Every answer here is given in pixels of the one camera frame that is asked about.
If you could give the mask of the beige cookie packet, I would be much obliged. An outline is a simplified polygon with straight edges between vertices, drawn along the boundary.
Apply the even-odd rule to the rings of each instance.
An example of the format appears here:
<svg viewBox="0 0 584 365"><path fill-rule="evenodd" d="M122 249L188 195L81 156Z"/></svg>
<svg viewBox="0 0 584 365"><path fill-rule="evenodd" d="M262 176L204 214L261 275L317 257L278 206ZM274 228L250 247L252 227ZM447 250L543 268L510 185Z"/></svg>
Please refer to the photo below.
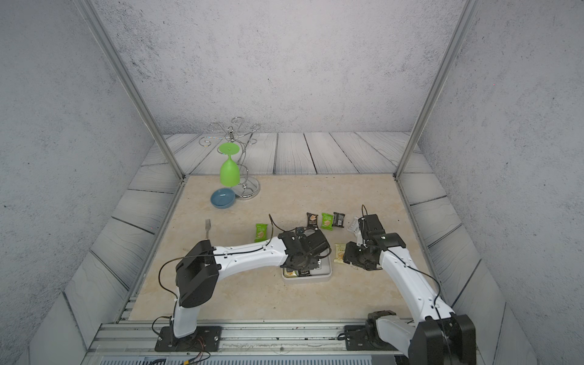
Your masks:
<svg viewBox="0 0 584 365"><path fill-rule="evenodd" d="M344 260L345 250L346 250L345 244L336 243L335 244L335 257L333 259L333 262L339 263L339 264L344 264L345 263L345 260Z"/></svg>

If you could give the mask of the white cookie packet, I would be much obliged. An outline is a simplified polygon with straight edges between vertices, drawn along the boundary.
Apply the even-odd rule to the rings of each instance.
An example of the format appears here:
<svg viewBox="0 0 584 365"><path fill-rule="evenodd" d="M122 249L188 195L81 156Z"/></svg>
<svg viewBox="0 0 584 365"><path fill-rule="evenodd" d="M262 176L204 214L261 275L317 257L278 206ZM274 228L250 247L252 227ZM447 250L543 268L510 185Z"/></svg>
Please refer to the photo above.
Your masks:
<svg viewBox="0 0 584 365"><path fill-rule="evenodd" d="M351 232L354 235L358 235L358 233L360 232L359 217L354 217L354 219L351 220L351 222L347 226L347 231Z"/></svg>

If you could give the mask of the white plastic storage box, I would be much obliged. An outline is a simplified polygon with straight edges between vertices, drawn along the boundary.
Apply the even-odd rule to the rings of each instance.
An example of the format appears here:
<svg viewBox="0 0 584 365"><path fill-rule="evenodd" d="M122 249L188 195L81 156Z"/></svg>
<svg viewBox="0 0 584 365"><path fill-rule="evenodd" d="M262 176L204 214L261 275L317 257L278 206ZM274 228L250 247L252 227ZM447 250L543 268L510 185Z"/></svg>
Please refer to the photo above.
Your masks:
<svg viewBox="0 0 584 365"><path fill-rule="evenodd" d="M321 259L315 269L308 272L289 272L282 269L281 277L287 284L310 284L329 281L332 276L332 264L329 258Z"/></svg>

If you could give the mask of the green cookie packet front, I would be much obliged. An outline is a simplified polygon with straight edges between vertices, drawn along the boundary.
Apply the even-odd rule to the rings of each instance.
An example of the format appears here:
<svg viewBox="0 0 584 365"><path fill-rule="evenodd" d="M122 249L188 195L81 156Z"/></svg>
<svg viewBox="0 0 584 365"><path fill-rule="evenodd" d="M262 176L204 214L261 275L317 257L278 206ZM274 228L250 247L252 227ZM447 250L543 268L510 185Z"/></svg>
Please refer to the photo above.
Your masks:
<svg viewBox="0 0 584 365"><path fill-rule="evenodd" d="M267 240L267 230L268 230L268 225L267 224L256 224L255 225L255 239L254 242L255 243L260 243L263 242L265 240Z"/></svg>

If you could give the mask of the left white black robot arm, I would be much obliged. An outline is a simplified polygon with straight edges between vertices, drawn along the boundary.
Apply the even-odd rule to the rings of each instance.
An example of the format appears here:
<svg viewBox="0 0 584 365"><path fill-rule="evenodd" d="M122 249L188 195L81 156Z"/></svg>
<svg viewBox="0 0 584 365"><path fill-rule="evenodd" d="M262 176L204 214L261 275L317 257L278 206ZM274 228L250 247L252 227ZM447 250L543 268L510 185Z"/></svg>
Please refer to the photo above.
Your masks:
<svg viewBox="0 0 584 365"><path fill-rule="evenodd" d="M264 267L310 271L331 251L322 231L304 228L240 246L213 246L210 240L202 240L176 265L173 337L182 339L196 332L201 307L212 298L220 280Z"/></svg>

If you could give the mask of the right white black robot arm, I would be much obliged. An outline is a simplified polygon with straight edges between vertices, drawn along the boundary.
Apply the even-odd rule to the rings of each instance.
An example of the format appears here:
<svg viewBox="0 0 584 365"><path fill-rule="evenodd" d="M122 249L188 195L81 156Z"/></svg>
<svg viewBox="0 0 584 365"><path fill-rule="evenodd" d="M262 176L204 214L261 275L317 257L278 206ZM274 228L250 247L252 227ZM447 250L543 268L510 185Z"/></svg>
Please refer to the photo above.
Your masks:
<svg viewBox="0 0 584 365"><path fill-rule="evenodd" d="M375 214L358 219L357 241L345 247L345 263L388 273L412 315L400 319L385 310L370 313L365 325L347 325L340 339L350 351L395 349L410 364L475 364L476 329L442 299L438 280L419 270L397 233L387 233Z"/></svg>

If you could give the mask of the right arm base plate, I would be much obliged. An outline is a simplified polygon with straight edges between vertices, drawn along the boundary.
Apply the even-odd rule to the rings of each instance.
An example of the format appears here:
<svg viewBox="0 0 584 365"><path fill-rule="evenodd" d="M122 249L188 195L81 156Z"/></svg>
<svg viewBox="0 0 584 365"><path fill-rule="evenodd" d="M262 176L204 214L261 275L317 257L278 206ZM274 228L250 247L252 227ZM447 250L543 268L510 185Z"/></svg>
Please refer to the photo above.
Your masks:
<svg viewBox="0 0 584 365"><path fill-rule="evenodd" d="M407 324L347 325L338 335L348 351L408 351L414 328Z"/></svg>

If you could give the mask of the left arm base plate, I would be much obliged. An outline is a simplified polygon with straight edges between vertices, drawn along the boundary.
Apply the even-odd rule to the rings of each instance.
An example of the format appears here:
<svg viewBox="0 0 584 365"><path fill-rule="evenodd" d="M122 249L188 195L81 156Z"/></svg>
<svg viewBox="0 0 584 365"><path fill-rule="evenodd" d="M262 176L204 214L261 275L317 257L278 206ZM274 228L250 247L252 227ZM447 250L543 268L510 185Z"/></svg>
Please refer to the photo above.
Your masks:
<svg viewBox="0 0 584 365"><path fill-rule="evenodd" d="M169 326L161 329L155 345L156 352L217 352L220 345L221 326L200 326L186 337L178 339Z"/></svg>

